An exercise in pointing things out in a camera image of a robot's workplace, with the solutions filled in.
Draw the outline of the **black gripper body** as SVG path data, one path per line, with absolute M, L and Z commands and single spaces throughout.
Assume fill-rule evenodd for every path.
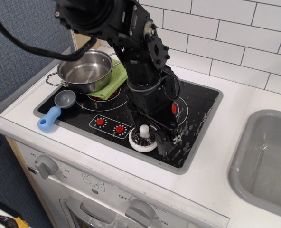
M 179 95 L 179 82 L 161 82 L 151 88 L 127 82 L 129 109 L 135 128 L 146 124 L 167 133 L 176 133 L 178 123 L 171 108 Z

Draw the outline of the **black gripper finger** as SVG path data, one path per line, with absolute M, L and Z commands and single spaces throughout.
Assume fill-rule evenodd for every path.
M 180 141 L 180 134 L 173 135 L 171 131 L 158 129 L 156 131 L 156 143 L 159 154 L 166 154 L 176 147 Z

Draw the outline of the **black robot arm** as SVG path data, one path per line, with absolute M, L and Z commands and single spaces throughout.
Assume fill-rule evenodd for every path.
M 135 129 L 154 126 L 159 154 L 172 150 L 178 123 L 171 108 L 181 86 L 150 14 L 135 0 L 58 0 L 56 11 L 67 29 L 114 49 L 128 76 L 125 93 Z

